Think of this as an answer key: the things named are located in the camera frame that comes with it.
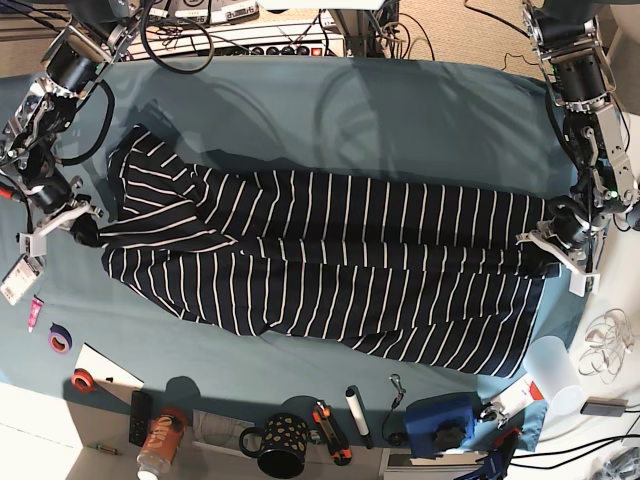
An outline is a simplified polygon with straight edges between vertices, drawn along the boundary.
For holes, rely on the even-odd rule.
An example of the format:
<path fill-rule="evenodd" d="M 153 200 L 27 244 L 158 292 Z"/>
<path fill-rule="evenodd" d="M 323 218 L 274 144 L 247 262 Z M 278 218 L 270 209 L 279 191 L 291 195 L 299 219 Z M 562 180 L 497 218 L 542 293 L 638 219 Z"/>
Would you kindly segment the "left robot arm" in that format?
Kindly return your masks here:
<path fill-rule="evenodd" d="M 550 203 L 539 237 L 584 274 L 612 217 L 638 207 L 639 182 L 623 138 L 624 116 L 593 1 L 522 4 L 523 23 L 547 85 L 545 108 L 576 183 Z"/>

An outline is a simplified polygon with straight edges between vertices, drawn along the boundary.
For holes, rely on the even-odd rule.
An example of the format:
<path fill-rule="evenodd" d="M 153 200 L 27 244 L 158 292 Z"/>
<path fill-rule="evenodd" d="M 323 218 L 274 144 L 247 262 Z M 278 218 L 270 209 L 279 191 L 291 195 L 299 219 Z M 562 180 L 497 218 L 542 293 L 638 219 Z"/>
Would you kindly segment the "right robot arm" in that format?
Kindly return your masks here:
<path fill-rule="evenodd" d="M 145 4 L 69 1 L 66 7 L 71 17 L 43 56 L 43 74 L 33 80 L 1 132 L 1 173 L 11 184 L 10 193 L 28 211 L 42 213 L 39 221 L 29 219 L 26 232 L 18 236 L 21 252 L 32 257 L 45 255 L 46 238 L 57 229 L 85 245 L 98 241 L 96 221 L 102 210 L 79 193 L 80 178 L 67 180 L 60 169 L 91 159 L 102 146 L 115 111 L 115 97 L 104 78 L 139 33 Z M 96 89 L 107 100 L 97 139 L 83 154 L 57 157 L 55 142 Z"/>

